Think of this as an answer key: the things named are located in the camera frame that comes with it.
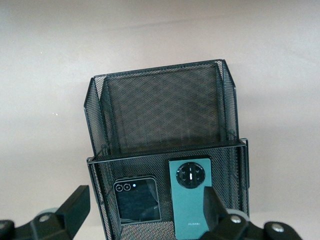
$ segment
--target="circular camera module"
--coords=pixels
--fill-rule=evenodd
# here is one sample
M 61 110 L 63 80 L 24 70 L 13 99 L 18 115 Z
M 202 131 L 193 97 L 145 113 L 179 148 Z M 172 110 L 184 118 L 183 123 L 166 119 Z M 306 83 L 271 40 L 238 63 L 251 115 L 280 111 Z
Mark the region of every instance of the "circular camera module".
M 117 192 L 122 192 L 123 189 L 124 189 L 124 187 L 123 187 L 121 184 L 117 184 L 117 185 L 115 186 L 115 190 L 116 190 Z
M 195 162 L 186 162 L 176 171 L 178 183 L 187 189 L 195 189 L 205 180 L 206 174 L 203 167 Z
M 129 191 L 129 190 L 131 189 L 130 184 L 129 184 L 129 183 L 126 183 L 125 185 L 123 185 L 123 189 L 124 189 L 125 191 Z

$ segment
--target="black mesh basket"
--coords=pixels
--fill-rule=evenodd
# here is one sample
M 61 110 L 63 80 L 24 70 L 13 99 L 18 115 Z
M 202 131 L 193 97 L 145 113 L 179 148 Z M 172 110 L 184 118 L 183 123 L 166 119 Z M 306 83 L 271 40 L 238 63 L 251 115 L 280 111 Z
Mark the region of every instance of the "black mesh basket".
M 169 160 L 208 156 L 224 205 L 249 213 L 248 144 L 224 60 L 95 76 L 84 103 L 92 184 L 108 240 L 175 240 Z M 161 221 L 121 225 L 113 184 L 156 178 Z

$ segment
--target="smartphone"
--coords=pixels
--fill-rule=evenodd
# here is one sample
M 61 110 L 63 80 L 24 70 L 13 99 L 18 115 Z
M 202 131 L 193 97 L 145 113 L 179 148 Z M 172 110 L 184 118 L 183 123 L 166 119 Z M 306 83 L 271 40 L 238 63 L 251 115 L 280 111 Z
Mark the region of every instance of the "smartphone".
M 199 239 L 209 230 L 204 215 L 204 189 L 212 186 L 211 160 L 170 160 L 169 170 L 175 238 Z
M 113 184 L 121 225 L 161 220 L 157 183 L 154 176 L 118 179 Z

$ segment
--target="light gray background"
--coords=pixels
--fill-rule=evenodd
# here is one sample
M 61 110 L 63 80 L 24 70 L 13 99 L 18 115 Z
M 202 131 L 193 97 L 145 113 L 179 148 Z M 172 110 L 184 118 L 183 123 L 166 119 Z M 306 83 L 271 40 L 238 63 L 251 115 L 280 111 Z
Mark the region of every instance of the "light gray background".
M 249 139 L 251 220 L 317 239 L 320 2 L 2 0 L 0 219 L 90 185 L 83 103 L 94 75 L 226 59 Z M 91 212 L 75 239 L 104 239 Z

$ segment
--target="black smartphone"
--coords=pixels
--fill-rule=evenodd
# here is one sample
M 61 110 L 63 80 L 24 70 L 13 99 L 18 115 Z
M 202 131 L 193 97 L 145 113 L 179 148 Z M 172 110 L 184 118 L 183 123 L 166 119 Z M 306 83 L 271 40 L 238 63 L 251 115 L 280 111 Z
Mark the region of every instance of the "black smartphone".
M 121 225 L 161 220 L 157 183 L 154 176 L 118 179 L 113 184 Z

